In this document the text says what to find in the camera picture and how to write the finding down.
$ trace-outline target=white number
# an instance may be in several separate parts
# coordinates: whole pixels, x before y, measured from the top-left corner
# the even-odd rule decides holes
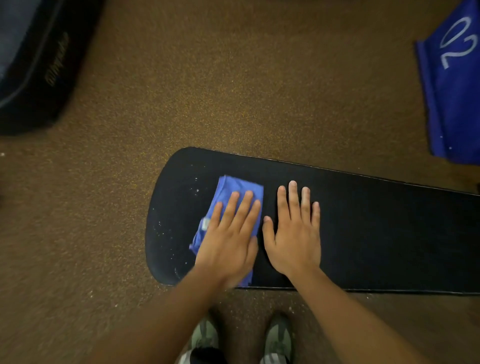
[[[445,41],[445,38],[447,37],[448,33],[450,33],[450,31],[455,28],[457,25],[459,25],[460,23],[465,23],[465,26],[463,27],[463,29],[456,35],[454,36],[452,39],[450,39],[448,42],[444,43]],[[447,47],[448,45],[450,45],[452,42],[456,41],[458,38],[460,38],[462,36],[463,33],[465,33],[468,29],[468,27],[470,27],[470,25],[472,24],[472,19],[469,17],[469,16],[466,16],[460,20],[457,20],[455,22],[455,24],[453,24],[450,29],[448,30],[448,32],[445,33],[444,37],[442,38],[442,41],[440,42],[440,49],[441,48],[445,48]],[[472,41],[472,46],[467,49],[466,51],[464,52],[446,52],[444,54],[442,54],[440,56],[441,60],[442,60],[442,65],[444,66],[445,69],[447,69],[449,67],[448,65],[448,62],[447,62],[447,57],[463,57],[463,56],[466,56],[467,54],[469,54],[471,51],[474,50],[474,48],[477,46],[478,44],[478,36],[476,34],[472,34],[468,37],[465,37],[463,39],[464,42],[467,42],[471,40]]]

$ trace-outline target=shoe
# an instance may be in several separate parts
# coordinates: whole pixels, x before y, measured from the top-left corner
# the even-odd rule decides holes
[[[215,348],[218,346],[218,330],[210,315],[204,317],[193,330],[190,338],[189,349]]]
[[[292,362],[292,325],[284,313],[273,315],[266,333],[264,356],[271,354],[283,355]]]

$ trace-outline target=blue bag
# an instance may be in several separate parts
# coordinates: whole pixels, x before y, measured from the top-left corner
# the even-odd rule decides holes
[[[225,209],[227,208],[228,200],[230,199],[230,195],[232,192],[237,191],[240,193],[239,201],[237,203],[237,208],[238,210],[240,203],[243,200],[243,197],[245,196],[245,192],[247,191],[252,191],[253,192],[253,199],[252,199],[252,204],[255,200],[260,200],[260,203],[263,204],[263,199],[264,199],[264,187],[253,183],[253,182],[248,182],[241,180],[239,178],[235,177],[230,177],[230,176],[223,176],[218,179],[218,185],[216,186],[216,191],[212,200],[212,203],[210,204],[210,208],[208,209],[208,212],[206,216],[200,220],[200,225],[198,226],[197,233],[195,234],[193,238],[192,244],[190,244],[190,250],[195,253],[195,255],[198,254],[198,250],[200,249],[200,245],[202,244],[202,241],[204,240],[205,234],[207,232],[208,228],[208,223],[210,222],[210,219],[212,218],[213,210],[218,201],[221,201],[223,203],[222,206],[222,215],[225,212]],[[261,215],[262,215],[262,208],[260,207],[260,213],[258,214],[257,221],[255,222],[255,225],[253,227],[252,231],[252,236],[256,236],[258,229],[260,227],[260,221],[261,221]],[[250,272],[239,284],[240,287],[248,287],[248,285],[252,282],[252,276],[253,272]]]
[[[463,1],[417,42],[433,155],[480,164],[479,0]]]

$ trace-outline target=gold logo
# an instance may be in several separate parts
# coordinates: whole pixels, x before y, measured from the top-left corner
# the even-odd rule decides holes
[[[70,37],[68,33],[63,32],[62,38],[58,41],[59,47],[55,59],[53,63],[49,65],[47,73],[45,73],[45,81],[52,87],[55,86],[60,70],[63,68],[63,59],[65,58],[69,42]]]

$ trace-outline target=blue towel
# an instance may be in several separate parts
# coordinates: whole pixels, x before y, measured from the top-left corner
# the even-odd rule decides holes
[[[465,0],[417,42],[430,147],[455,163],[480,164],[479,37],[479,0]]]
[[[195,234],[195,237],[193,238],[193,243],[190,244],[190,250],[195,253],[195,255],[198,254],[198,249],[200,249],[200,245],[202,244],[202,241],[204,240],[207,228],[208,228],[208,223],[210,222],[210,219],[212,218],[213,214],[213,209],[218,201],[223,202],[222,206],[222,216],[223,213],[225,212],[225,208],[227,207],[228,200],[230,199],[230,195],[232,192],[238,191],[240,193],[240,198],[237,203],[237,209],[240,206],[240,202],[243,200],[243,196],[245,195],[245,192],[247,191],[252,191],[253,192],[253,199],[252,199],[252,204],[255,200],[260,200],[260,203],[263,204],[264,200],[264,187],[260,186],[259,184],[253,183],[253,182],[248,182],[241,180],[239,178],[235,177],[230,177],[230,176],[223,176],[218,179],[218,185],[216,187],[215,195],[213,197],[213,201],[210,204],[210,208],[208,209],[208,212],[206,216],[200,220],[200,225],[198,226],[198,231]],[[252,231],[252,236],[256,236],[258,229],[260,227],[260,221],[261,221],[261,215],[262,215],[262,208],[260,207],[260,213],[258,214],[257,221],[255,222],[255,226],[253,227]],[[243,280],[240,282],[239,286],[240,287],[248,287],[248,285],[252,282],[252,272],[250,272]]]

